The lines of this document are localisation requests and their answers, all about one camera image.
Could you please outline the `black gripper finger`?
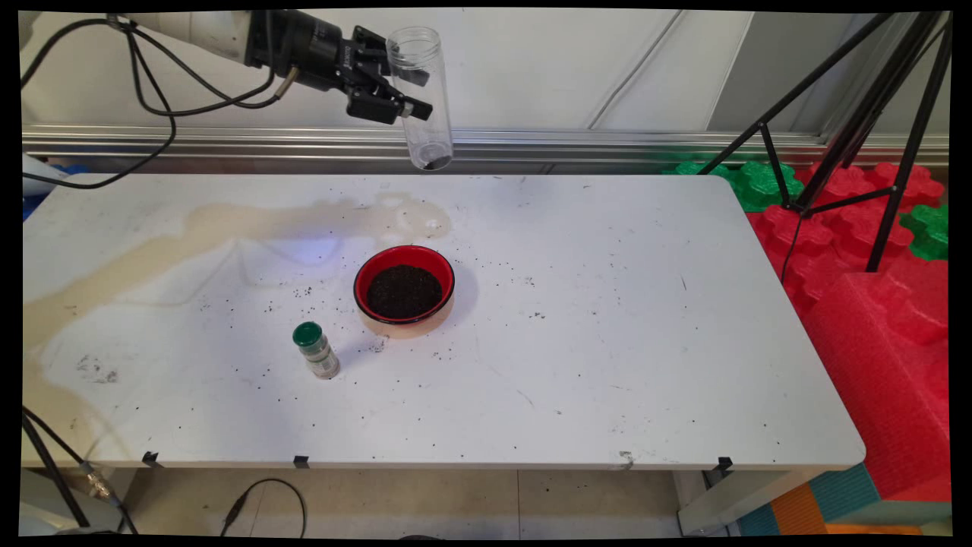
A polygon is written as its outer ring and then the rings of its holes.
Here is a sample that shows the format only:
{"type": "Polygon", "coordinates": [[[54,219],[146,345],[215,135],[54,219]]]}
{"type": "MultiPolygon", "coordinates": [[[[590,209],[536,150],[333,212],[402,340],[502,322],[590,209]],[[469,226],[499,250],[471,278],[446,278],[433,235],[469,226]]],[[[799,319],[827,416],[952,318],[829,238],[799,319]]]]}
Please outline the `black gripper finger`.
{"type": "Polygon", "coordinates": [[[398,118],[427,121],[434,111],[433,105],[404,96],[387,83],[379,83],[373,87],[347,87],[346,96],[348,115],[385,125],[395,124],[398,118]]]}
{"type": "Polygon", "coordinates": [[[375,63],[383,77],[399,77],[400,80],[416,84],[418,87],[427,86],[430,73],[414,60],[407,60],[399,55],[398,46],[389,53],[387,41],[381,35],[364,27],[355,27],[352,41],[357,44],[360,51],[357,54],[358,58],[375,63]]]}

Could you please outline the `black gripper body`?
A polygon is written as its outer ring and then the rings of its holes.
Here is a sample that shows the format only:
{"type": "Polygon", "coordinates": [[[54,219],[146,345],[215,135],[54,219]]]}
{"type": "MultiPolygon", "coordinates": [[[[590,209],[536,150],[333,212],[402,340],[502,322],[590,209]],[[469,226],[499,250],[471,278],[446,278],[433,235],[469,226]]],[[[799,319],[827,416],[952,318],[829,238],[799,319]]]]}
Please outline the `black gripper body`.
{"type": "Polygon", "coordinates": [[[304,11],[252,11],[245,65],[272,68],[279,77],[298,69],[295,82],[320,91],[347,91],[373,84],[374,60],[362,58],[374,48],[374,33],[340,27],[304,11]]]}

